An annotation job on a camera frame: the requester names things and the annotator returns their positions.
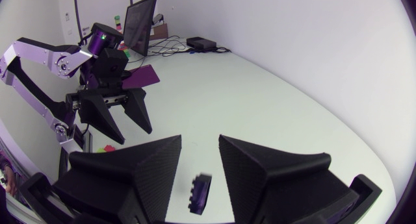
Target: monitor screen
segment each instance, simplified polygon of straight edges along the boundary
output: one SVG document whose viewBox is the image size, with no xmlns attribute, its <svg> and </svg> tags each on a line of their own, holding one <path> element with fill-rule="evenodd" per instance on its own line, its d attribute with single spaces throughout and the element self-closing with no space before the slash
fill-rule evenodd
<svg viewBox="0 0 416 224">
<path fill-rule="evenodd" d="M 141 0 L 127 7 L 125 15 L 124 44 L 143 56 L 148 55 L 155 5 L 156 0 Z"/>
</svg>

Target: black box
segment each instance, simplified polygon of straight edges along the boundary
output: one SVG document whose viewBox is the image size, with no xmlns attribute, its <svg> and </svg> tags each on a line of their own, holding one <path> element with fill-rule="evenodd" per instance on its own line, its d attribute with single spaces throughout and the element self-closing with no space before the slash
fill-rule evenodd
<svg viewBox="0 0 416 224">
<path fill-rule="evenodd" d="M 211 49 L 216 47 L 216 42 L 197 36 L 194 38 L 188 38 L 187 46 L 193 47 L 195 49 Z"/>
</svg>

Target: red object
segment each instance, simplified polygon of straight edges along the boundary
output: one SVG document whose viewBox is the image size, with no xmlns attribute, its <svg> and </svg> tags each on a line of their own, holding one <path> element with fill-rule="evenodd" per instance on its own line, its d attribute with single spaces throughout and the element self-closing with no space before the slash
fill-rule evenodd
<svg viewBox="0 0 416 224">
<path fill-rule="evenodd" d="M 115 147 L 113 147 L 113 146 L 111 146 L 111 145 L 106 145 L 106 146 L 105 146 L 105 148 L 104 148 L 104 150 L 105 150 L 106 152 L 111 152 L 111 151 L 115 151 L 115 150 L 116 150 L 116 148 L 115 148 Z"/>
</svg>

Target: purple mat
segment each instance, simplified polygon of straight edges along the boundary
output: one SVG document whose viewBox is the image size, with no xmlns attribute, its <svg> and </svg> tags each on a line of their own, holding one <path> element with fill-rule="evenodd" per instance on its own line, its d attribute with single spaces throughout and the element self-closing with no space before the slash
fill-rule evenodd
<svg viewBox="0 0 416 224">
<path fill-rule="evenodd" d="M 123 89 L 141 88 L 161 81 L 151 65 L 130 70 L 132 75 L 123 81 Z"/>
</svg>

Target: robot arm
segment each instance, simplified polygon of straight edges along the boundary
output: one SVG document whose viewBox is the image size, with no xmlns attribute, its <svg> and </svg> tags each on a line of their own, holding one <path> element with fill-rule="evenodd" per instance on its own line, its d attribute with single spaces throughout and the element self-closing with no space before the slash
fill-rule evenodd
<svg viewBox="0 0 416 224">
<path fill-rule="evenodd" d="M 81 131 L 73 124 L 76 111 L 79 111 L 81 123 L 91 124 L 120 144 L 124 143 L 124 137 L 108 110 L 113 105 L 122 105 L 126 115 L 137 125 L 147 133 L 152 131 L 144 104 L 145 91 L 122 88 L 121 74 L 128 58 L 115 49 L 122 34 L 98 23 L 92 31 L 94 36 L 88 47 L 92 54 L 81 51 L 76 45 L 53 46 L 20 38 L 0 58 L 0 79 L 45 118 L 69 153 L 81 151 L 83 145 Z M 67 94 L 65 102 L 55 102 L 22 70 L 20 58 L 43 64 L 62 79 L 69 79 L 81 68 L 87 90 Z"/>
<path fill-rule="evenodd" d="M 72 77 L 77 68 L 92 57 L 76 45 L 53 46 L 27 38 L 15 41 L 4 53 L 1 61 L 7 67 L 16 58 L 26 58 L 43 64 L 56 76 L 62 79 Z M 2 80 L 6 79 L 6 72 L 1 73 Z"/>
<path fill-rule="evenodd" d="M 49 127 L 56 132 L 57 140 L 67 151 L 80 151 L 76 144 L 67 147 L 72 142 L 76 126 L 75 111 L 65 102 L 55 102 L 49 98 L 26 75 L 21 68 L 20 58 L 27 58 L 39 64 L 48 66 L 56 76 L 68 79 L 77 68 L 92 55 L 81 51 L 74 45 L 52 46 L 20 38 L 15 41 L 0 59 L 0 79 L 12 86 L 43 118 Z"/>
</svg>

